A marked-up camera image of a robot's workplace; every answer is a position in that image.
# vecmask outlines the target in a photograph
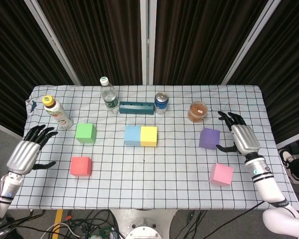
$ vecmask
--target dark backdrop panel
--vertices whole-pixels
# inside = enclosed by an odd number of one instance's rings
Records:
[[[23,135],[37,85],[73,84],[23,0],[0,0],[0,124]]]
[[[220,84],[267,0],[158,0],[154,84]]]
[[[258,85],[277,143],[299,133],[299,0],[283,0],[229,84]]]
[[[142,84],[140,0],[39,0],[82,85]]]

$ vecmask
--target robotic arm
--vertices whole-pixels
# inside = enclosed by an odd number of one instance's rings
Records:
[[[33,127],[26,137],[15,147],[8,163],[8,174],[0,180],[0,225],[3,217],[12,203],[19,187],[22,184],[22,176],[31,170],[47,169],[56,162],[48,164],[35,164],[37,156],[48,140],[58,132],[50,132],[54,127],[45,128],[45,125]]]
[[[233,135],[234,146],[217,145],[217,148],[246,157],[245,165],[262,199],[275,207],[263,213],[265,226],[274,233],[299,238],[299,213],[282,194],[264,157],[258,154],[260,145],[253,130],[240,115],[228,113],[230,118],[221,111],[218,113],[221,116],[219,119],[225,121]]]

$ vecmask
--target sneaker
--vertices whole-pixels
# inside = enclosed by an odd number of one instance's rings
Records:
[[[280,150],[279,151],[280,159],[286,169],[287,175],[290,179],[290,182],[293,184],[299,184],[299,178],[297,178],[290,170],[289,165],[292,161],[294,161],[296,158],[292,156],[288,151]]]

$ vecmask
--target soda can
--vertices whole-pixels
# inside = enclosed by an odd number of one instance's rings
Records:
[[[155,95],[155,112],[157,114],[164,114],[167,111],[168,95],[165,92],[158,92]]]

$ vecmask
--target grid tablecloth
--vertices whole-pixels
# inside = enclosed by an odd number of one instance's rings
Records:
[[[37,162],[57,162],[51,169],[31,171],[24,178],[12,208],[42,209],[249,209],[261,201],[244,165],[245,158],[199,147],[204,127],[220,131],[220,144],[233,145],[227,126],[217,111],[240,114],[255,132],[259,151],[272,169],[279,187],[292,206],[299,203],[277,152],[262,93],[257,86],[119,86],[121,101],[153,102],[155,93],[169,96],[164,115],[125,115],[109,113],[98,86],[37,86],[26,101],[24,133],[38,124],[57,128]],[[55,96],[74,125],[62,130],[46,111],[41,99]],[[187,111],[193,101],[203,101],[208,115],[192,123]],[[94,123],[94,145],[75,140],[78,122]],[[126,125],[155,125],[157,147],[124,146]],[[69,173],[72,156],[88,156],[93,161],[92,176],[74,177]],[[231,186],[209,183],[213,164],[233,167]],[[268,208],[262,204],[259,208]]]

